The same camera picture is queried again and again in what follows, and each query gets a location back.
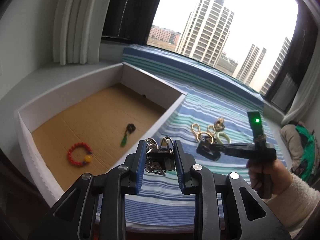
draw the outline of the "beige cushion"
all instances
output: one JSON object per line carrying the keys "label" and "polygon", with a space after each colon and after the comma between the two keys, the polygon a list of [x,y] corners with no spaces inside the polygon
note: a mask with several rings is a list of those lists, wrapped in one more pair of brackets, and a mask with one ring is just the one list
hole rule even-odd
{"label": "beige cushion", "polygon": [[280,134],[290,152],[292,166],[295,170],[299,166],[303,155],[300,135],[296,131],[296,126],[293,124],[287,124],[282,127]]}

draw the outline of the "human hand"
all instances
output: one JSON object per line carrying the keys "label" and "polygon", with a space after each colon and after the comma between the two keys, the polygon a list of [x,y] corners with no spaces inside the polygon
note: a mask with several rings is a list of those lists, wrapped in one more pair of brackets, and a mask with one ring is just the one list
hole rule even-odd
{"label": "human hand", "polygon": [[[257,181],[257,174],[262,173],[262,165],[255,164],[252,160],[248,160],[247,168],[249,169],[249,178],[251,187],[255,190],[261,187],[261,182]],[[272,194],[280,195],[292,183],[292,176],[287,168],[278,159],[272,163],[266,163],[263,167],[264,174],[270,174],[273,182]]]}

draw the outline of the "yellow bead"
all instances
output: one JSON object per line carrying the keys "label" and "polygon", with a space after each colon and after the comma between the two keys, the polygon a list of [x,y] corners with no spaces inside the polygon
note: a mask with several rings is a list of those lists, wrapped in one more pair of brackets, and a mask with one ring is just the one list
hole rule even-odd
{"label": "yellow bead", "polygon": [[85,161],[86,163],[90,163],[90,162],[92,161],[92,156],[91,156],[91,155],[86,155],[86,156],[84,157],[84,161]]}

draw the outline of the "white curtain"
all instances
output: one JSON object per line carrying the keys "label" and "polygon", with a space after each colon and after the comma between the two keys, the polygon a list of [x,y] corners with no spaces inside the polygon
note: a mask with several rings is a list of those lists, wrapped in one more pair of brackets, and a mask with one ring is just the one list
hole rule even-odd
{"label": "white curtain", "polygon": [[59,0],[53,23],[53,60],[96,64],[110,0]]}
{"label": "white curtain", "polygon": [[320,88],[320,53],[318,51],[320,51],[320,34],[318,34],[315,52],[311,58],[310,65],[291,108],[281,122],[282,125],[286,125],[291,120],[300,121],[318,95]]}

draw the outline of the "white sky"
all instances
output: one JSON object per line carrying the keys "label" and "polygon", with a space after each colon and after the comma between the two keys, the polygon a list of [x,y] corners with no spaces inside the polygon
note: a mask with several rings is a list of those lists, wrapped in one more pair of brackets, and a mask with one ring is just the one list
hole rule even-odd
{"label": "white sky", "polygon": [[[182,33],[197,1],[160,0],[153,24]],[[273,61],[275,55],[270,55],[271,51],[279,54],[285,36],[292,38],[298,12],[295,0],[225,0],[224,6],[235,13],[223,49],[227,57],[243,60],[251,44],[255,44],[269,50],[265,57],[269,54]]]}

